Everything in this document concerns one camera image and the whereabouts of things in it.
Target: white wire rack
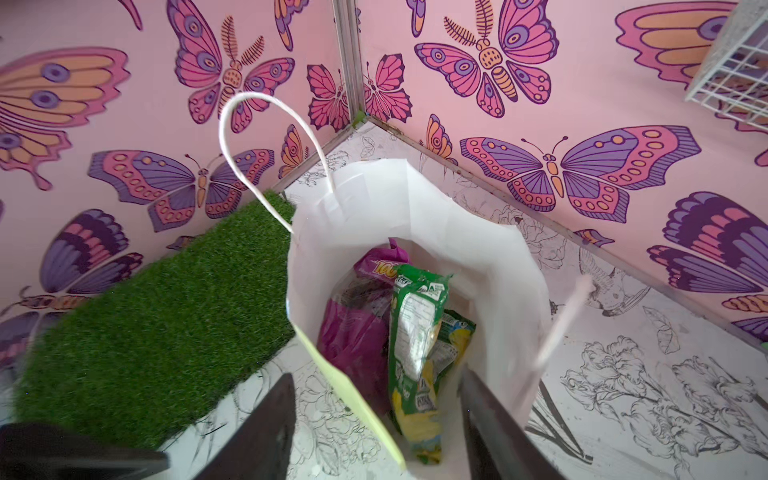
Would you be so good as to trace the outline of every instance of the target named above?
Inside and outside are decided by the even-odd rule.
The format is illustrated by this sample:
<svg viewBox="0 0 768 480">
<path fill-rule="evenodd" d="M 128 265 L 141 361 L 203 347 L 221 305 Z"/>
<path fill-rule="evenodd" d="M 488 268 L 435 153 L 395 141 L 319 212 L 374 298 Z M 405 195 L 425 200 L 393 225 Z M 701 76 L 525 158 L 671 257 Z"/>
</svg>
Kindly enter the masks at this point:
<svg viewBox="0 0 768 480">
<path fill-rule="evenodd" d="M 768 131 L 768 0 L 741 0 L 712 44 L 685 100 Z"/>
</svg>

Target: pink wall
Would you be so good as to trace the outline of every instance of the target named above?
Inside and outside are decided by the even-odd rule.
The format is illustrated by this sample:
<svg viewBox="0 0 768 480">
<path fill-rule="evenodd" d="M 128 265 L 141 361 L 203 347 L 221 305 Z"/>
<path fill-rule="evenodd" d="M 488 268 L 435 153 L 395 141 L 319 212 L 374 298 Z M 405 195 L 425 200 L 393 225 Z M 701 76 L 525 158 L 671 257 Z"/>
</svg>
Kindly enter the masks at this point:
<svg viewBox="0 0 768 480">
<path fill-rule="evenodd" d="M 283 19 L 290 22 L 292 45 L 286 29 L 281 27 L 283 35 L 279 31 L 284 22 L 276 21 L 272 2 L 0 5 L 3 380 L 12 377 L 8 368 L 27 341 L 80 301 L 78 296 L 106 290 L 252 199 L 245 193 L 238 201 L 244 189 L 234 184 L 231 172 L 225 174 L 226 162 L 217 157 L 222 74 L 238 88 L 271 89 L 305 115 L 313 94 L 333 97 L 317 83 L 310 88 L 307 79 L 307 65 L 325 65 L 340 86 L 331 2 L 283 4 L 293 12 Z M 222 33 L 230 15 L 237 30 L 224 34 L 236 39 L 237 52 L 227 48 L 234 43 Z M 179 75 L 174 69 L 180 39 L 173 22 L 189 51 Z M 263 51 L 249 50 L 260 36 Z M 227 69 L 230 54 L 241 63 L 242 80 Z M 195 97 L 202 110 L 191 115 L 189 98 L 203 89 L 213 92 L 210 107 L 205 108 L 204 91 Z M 334 105 L 314 101 L 313 106 L 319 111 L 306 119 L 316 126 L 321 143 L 348 123 L 342 108 L 325 118 L 322 107 Z M 230 134 L 230 147 L 244 152 L 244 171 L 268 188 L 303 160 L 304 148 L 283 157 L 284 142 L 291 147 L 296 142 L 286 139 L 291 119 L 277 108 L 249 110 L 250 124 L 236 127 L 241 132 Z M 310 145 L 303 132 L 300 141 Z M 200 192 L 193 186 L 202 182 L 200 168 L 186 155 L 208 169 L 200 207 Z M 217 174 L 220 165 L 224 169 Z M 23 295 L 32 298 L 19 303 L 25 287 Z"/>
<path fill-rule="evenodd" d="M 768 340 L 768 137 L 683 103 L 733 3 L 357 5 L 369 112 Z"/>
</svg>

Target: purple butterfly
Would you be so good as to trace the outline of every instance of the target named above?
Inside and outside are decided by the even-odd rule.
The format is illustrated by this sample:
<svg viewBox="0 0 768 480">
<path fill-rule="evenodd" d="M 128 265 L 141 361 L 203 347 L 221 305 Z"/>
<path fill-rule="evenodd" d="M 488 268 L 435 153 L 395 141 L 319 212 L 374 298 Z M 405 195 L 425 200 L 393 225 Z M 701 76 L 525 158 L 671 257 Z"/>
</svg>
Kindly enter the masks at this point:
<svg viewBox="0 0 768 480">
<path fill-rule="evenodd" d="M 507 68 L 502 66 L 501 52 L 488 40 L 493 29 L 491 0 L 475 0 L 479 40 L 467 28 L 448 17 L 444 18 L 443 25 L 448 35 L 459 44 L 474 46 L 478 50 L 480 65 L 491 72 L 493 81 L 509 100 L 518 100 L 517 84 L 530 101 L 544 104 L 549 100 L 551 91 L 549 74 L 531 65 L 550 60 L 558 51 L 559 42 L 547 20 L 546 6 L 547 0 L 504 1 L 498 43 L 511 59 L 505 63 Z M 496 86 L 472 55 L 442 43 L 420 43 L 414 50 L 424 65 L 443 74 L 458 96 L 468 97 L 477 92 L 477 104 L 485 113 L 496 118 L 504 116 L 504 102 Z"/>
<path fill-rule="evenodd" d="M 16 305 L 60 311 L 42 316 L 25 312 L 0 323 L 0 369 L 13 368 L 31 339 L 65 314 L 61 310 L 74 309 L 89 300 L 86 295 L 103 293 L 131 276 L 143 257 L 139 253 L 118 257 L 128 243 L 123 227 L 101 210 L 86 210 L 70 220 L 51 242 L 40 267 L 40 284 L 48 295 L 24 296 L 26 286 L 21 301 L 7 306 L 0 316 Z M 57 292 L 66 294 L 51 295 Z"/>
<path fill-rule="evenodd" d="M 587 228 L 585 230 L 575 231 L 574 233 L 581 237 L 581 242 L 584 245 L 591 243 L 596 247 L 602 247 L 603 245 L 608 245 L 609 243 L 613 243 L 615 241 L 612 238 L 604 237 L 594 228 Z"/>
<path fill-rule="evenodd" d="M 567 194 L 581 215 L 619 223 L 627 222 L 629 190 L 664 185 L 673 163 L 701 152 L 690 130 L 674 125 L 624 127 L 595 135 L 570 149 L 559 166 L 553 154 L 539 150 L 545 167 L 527 150 L 494 138 L 465 138 L 460 144 L 462 155 L 488 177 L 508 182 L 515 199 L 532 210 L 552 211 L 556 191 L 560 198 Z"/>
<path fill-rule="evenodd" d="M 654 262 L 667 268 L 671 286 L 699 293 L 743 293 L 722 305 L 768 313 L 768 295 L 754 295 L 768 287 L 768 226 L 761 219 L 721 195 L 696 192 L 677 202 L 663 232 L 667 240 L 690 250 L 664 245 L 647 250 Z M 735 324 L 768 341 L 768 317 Z"/>
<path fill-rule="evenodd" d="M 137 150 L 93 154 L 88 175 L 114 187 L 121 202 L 149 204 L 147 209 L 156 232 L 189 223 L 195 208 L 203 206 L 203 200 L 209 218 L 222 218 L 234 212 L 247 187 L 235 177 L 229 164 L 219 165 L 208 183 L 208 169 L 200 167 L 189 155 L 186 157 L 197 165 L 197 176 L 173 158 Z M 266 149 L 248 150 L 235 155 L 235 161 L 240 171 L 256 185 L 261 174 L 275 164 L 275 153 Z"/>
</svg>

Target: artificial grass mat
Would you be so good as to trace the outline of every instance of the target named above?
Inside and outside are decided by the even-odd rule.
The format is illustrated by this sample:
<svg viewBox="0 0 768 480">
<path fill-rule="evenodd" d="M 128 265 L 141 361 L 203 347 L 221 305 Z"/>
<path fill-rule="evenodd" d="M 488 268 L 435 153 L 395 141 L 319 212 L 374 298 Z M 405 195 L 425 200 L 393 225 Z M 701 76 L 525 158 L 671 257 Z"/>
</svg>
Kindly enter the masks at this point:
<svg viewBox="0 0 768 480">
<path fill-rule="evenodd" d="M 283 217 L 293 207 L 268 198 Z M 288 340 L 290 234 L 252 202 L 67 315 L 29 357 L 19 421 L 157 449 Z"/>
</svg>

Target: chip bag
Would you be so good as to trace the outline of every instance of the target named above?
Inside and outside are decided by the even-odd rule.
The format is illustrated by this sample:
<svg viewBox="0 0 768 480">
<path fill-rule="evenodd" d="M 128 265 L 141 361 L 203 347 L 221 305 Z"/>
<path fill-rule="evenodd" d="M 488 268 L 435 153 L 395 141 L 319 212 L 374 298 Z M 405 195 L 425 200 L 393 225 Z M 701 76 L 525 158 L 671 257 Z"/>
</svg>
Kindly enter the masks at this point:
<svg viewBox="0 0 768 480">
<path fill-rule="evenodd" d="M 449 277 L 407 264 L 396 270 L 389 321 L 392 410 L 416 457 L 425 464 L 440 463 L 442 430 L 434 362 L 428 356 L 438 338 Z"/>
<path fill-rule="evenodd" d="M 441 320 L 437 341 L 429 353 L 429 359 L 432 360 L 435 393 L 440 391 L 440 381 L 445 378 L 454 365 L 458 365 L 462 361 L 469 341 L 477 329 L 471 320 L 453 310 L 443 312 Z"/>
<path fill-rule="evenodd" d="M 392 238 L 389 248 L 369 250 L 333 288 L 318 337 L 318 351 L 380 415 L 391 408 L 386 347 L 395 267 L 408 261 Z"/>
</svg>

